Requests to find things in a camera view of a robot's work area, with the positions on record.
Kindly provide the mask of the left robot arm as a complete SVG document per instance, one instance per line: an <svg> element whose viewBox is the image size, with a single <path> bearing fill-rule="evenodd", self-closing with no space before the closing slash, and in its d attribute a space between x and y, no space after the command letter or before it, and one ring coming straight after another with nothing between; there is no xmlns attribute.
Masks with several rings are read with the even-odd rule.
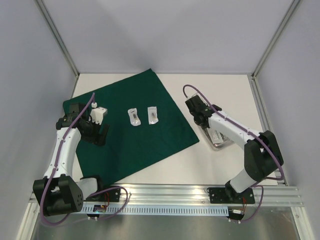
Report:
<svg viewBox="0 0 320 240"><path fill-rule="evenodd" d="M98 175L73 179L76 150L81 140L102 147L109 130L103 124L108 110L96 103L72 103L67 113L55 124L56 143L49 167L42 179L35 180L33 193L45 217L79 212L84 201L98 201L105 188Z"/></svg>

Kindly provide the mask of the suture packet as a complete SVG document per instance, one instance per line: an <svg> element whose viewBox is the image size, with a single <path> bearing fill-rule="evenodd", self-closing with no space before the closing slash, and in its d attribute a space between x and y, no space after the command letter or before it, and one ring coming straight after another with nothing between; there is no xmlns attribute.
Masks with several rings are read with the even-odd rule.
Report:
<svg viewBox="0 0 320 240"><path fill-rule="evenodd" d="M223 137L220 132L218 132L212 128L208 128L207 131L208 131L210 140L213 144L221 144L224 142Z"/></svg>
<svg viewBox="0 0 320 240"><path fill-rule="evenodd" d="M200 99L202 99L202 96L196 91L196 92L193 92L192 94L189 94L187 99L191 99L195 96L198 96Z"/></svg>

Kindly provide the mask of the clear pouch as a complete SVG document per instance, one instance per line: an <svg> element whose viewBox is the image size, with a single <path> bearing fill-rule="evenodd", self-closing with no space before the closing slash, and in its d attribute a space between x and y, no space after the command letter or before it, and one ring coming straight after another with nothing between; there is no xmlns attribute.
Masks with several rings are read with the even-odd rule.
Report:
<svg viewBox="0 0 320 240"><path fill-rule="evenodd" d="M129 120L132 126L137 127L141 124L141 121L138 117L138 110L137 108L131 108L127 111Z"/></svg>
<svg viewBox="0 0 320 240"><path fill-rule="evenodd" d="M158 119L158 112L157 112L157 107L156 106L150 106L147 108L147 113L148 113L148 123L150 125L156 124L159 119Z"/></svg>

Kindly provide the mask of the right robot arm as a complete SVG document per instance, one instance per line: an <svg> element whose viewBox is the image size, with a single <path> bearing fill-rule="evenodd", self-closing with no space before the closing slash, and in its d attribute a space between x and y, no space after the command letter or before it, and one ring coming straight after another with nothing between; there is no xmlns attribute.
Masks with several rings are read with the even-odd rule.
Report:
<svg viewBox="0 0 320 240"><path fill-rule="evenodd" d="M228 201L238 202L251 186L267 179L284 164L276 136L271 131L249 130L226 116L220 107L204 103L198 95L187 99L185 104L214 149L235 143L244 152L243 169L224 187Z"/></svg>

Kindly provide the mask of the stainless steel tray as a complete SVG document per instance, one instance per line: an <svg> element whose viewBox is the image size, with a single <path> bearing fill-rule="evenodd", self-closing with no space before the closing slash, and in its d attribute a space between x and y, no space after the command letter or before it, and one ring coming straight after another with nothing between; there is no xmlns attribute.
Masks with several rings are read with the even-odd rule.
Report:
<svg viewBox="0 0 320 240"><path fill-rule="evenodd" d="M226 147L231 146L234 142L221 132L212 129L204 128L202 125L197 125L201 130L202 135L205 137L207 143L214 151L220 151Z"/></svg>

